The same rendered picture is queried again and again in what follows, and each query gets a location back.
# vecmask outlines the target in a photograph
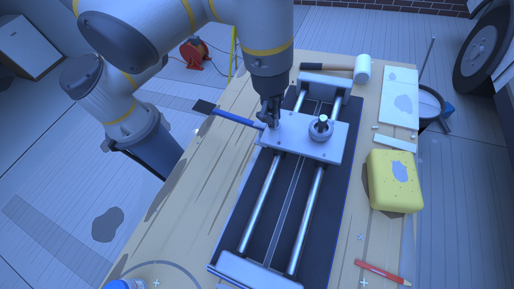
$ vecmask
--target yellow stripe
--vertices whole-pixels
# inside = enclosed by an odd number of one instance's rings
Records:
[[[127,116],[129,116],[133,111],[134,109],[136,108],[136,98],[134,98],[134,103],[132,104],[132,107],[128,110],[128,112],[126,114],[124,114],[122,117],[118,118],[117,120],[114,120],[114,121],[110,121],[110,122],[100,122],[101,124],[105,124],[105,125],[110,125],[110,124],[115,124],[115,123],[119,123],[120,121],[124,120],[125,118],[127,118]]]
[[[195,27],[193,9],[191,9],[191,6],[189,5],[188,0],[180,0],[180,1],[182,1],[182,4],[184,5],[184,8],[186,9],[186,11],[188,13],[189,22],[191,23],[191,34],[193,34],[194,33],[194,27]]]
[[[71,6],[73,7],[73,13],[75,14],[75,17],[79,17],[79,0],[73,0],[71,3]]]
[[[286,42],[284,45],[281,45],[277,48],[273,48],[273,49],[265,49],[265,50],[254,50],[254,49],[250,49],[250,48],[246,48],[244,47],[241,42],[239,42],[239,45],[241,46],[241,49],[250,54],[250,55],[253,55],[253,56],[270,56],[270,55],[275,55],[275,54],[279,54],[281,53],[282,51],[286,50],[287,48],[289,48],[289,46],[291,46],[292,44],[292,37],[291,39]]]
[[[216,13],[216,9],[214,8],[214,0],[209,0],[209,6],[211,7],[211,12],[214,15],[214,17],[216,17],[216,19],[218,19],[218,21],[223,23],[223,21],[219,18],[218,13]]]
[[[120,72],[128,79],[128,81],[130,82],[130,84],[132,84],[132,87],[134,88],[134,90],[136,91],[137,90],[137,84],[136,82],[134,81],[134,79],[132,79],[132,76],[130,76],[130,74],[128,73],[124,73],[123,71],[120,70]]]

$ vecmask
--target red brick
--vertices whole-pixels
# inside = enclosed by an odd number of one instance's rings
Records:
[[[418,11],[419,11],[419,8],[414,8],[414,7],[402,7],[400,9],[400,12],[417,13]]]
[[[414,1],[412,3],[412,7],[430,8],[430,6],[432,6],[432,3],[430,2]]]
[[[316,5],[318,6],[332,6],[332,2],[328,2],[328,1],[317,1],[316,2]]]
[[[376,4],[385,4],[385,5],[393,5],[393,0],[377,0]]]
[[[450,4],[434,3],[434,4],[432,4],[432,8],[433,8],[433,9],[445,9],[445,10],[450,10],[450,9],[451,9],[451,5],[450,5]]]
[[[400,11],[400,6],[384,5],[384,7],[382,7],[382,10],[385,10],[385,11]]]
[[[382,5],[366,4],[365,9],[382,10]]]
[[[394,0],[394,5],[396,5],[396,6],[411,6],[412,1]]]
[[[468,12],[460,12],[457,17],[467,18],[469,16]]]
[[[332,2],[332,7],[348,7],[348,3]]]
[[[418,13],[437,15],[438,12],[439,12],[439,10],[421,8]]]
[[[456,11],[440,10],[438,15],[455,17],[457,14],[458,12]]]
[[[469,12],[468,7],[467,6],[462,6],[462,5],[453,5],[451,10],[453,10],[453,11]]]
[[[361,9],[364,9],[364,4],[361,4],[361,3],[348,3],[348,8],[361,8]]]

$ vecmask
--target white cross mark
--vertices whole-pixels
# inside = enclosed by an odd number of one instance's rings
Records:
[[[365,278],[362,278],[362,281],[360,283],[362,283],[362,287],[366,287],[366,284],[368,284]]]

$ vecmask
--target wooden mallet handle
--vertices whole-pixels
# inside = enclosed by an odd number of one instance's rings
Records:
[[[343,70],[353,71],[355,65],[301,62],[301,70]]]

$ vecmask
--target black bucket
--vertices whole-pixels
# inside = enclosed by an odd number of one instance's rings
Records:
[[[421,95],[423,93],[428,93],[429,95],[433,96],[439,103],[439,106],[437,107],[436,106],[436,103],[422,103],[421,102]],[[420,104],[423,104],[423,105],[427,105],[427,107],[433,107],[434,108],[434,111],[437,111],[439,110],[439,112],[435,112],[430,115],[426,115],[425,113],[422,113],[421,112],[421,106],[419,108],[419,131],[418,131],[418,135],[421,134],[426,127],[428,127],[429,124],[431,124],[435,119],[438,119],[439,120],[439,123],[441,124],[441,126],[443,127],[443,130],[445,131],[445,133],[450,133],[451,130],[450,128],[448,127],[448,125],[446,124],[444,118],[443,118],[443,113],[445,112],[446,110],[446,103],[445,103],[445,100],[443,99],[443,97],[435,90],[431,89],[430,87],[426,86],[426,85],[422,85],[420,84],[419,85],[419,96],[420,96]]]

